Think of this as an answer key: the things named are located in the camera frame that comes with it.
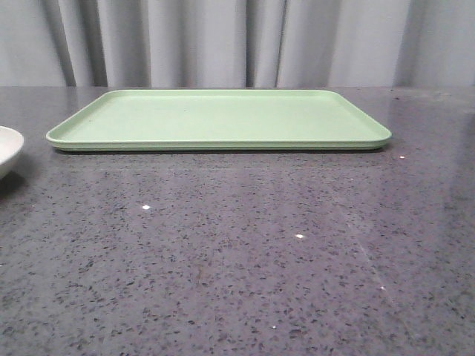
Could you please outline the white round plate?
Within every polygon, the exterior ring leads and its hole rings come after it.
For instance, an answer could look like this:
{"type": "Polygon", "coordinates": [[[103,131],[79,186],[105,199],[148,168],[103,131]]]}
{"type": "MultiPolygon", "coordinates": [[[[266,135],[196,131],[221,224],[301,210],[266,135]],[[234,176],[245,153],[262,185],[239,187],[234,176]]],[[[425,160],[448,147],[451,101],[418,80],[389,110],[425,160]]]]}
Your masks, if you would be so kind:
{"type": "Polygon", "coordinates": [[[1,126],[0,140],[0,179],[3,179],[13,170],[24,146],[24,137],[12,128],[1,126]]]}

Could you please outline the grey pleated curtain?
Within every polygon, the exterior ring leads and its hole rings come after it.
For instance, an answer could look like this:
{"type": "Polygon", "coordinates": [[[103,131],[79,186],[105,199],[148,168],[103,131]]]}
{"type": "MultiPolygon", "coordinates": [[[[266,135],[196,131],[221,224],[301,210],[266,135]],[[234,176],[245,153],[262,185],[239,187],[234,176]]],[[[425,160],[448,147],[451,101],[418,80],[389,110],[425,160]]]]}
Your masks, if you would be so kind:
{"type": "Polygon", "coordinates": [[[472,1],[3,1],[1,84],[474,84],[472,1]]]}

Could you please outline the light green rectangular tray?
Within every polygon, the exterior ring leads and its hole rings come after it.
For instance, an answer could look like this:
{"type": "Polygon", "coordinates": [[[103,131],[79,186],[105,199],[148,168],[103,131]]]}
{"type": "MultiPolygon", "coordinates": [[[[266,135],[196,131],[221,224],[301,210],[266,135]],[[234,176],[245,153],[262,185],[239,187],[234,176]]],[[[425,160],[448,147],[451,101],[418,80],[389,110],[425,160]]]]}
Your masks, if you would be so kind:
{"type": "Polygon", "coordinates": [[[391,132],[329,90],[115,90],[47,133],[63,151],[373,150],[391,132]]]}

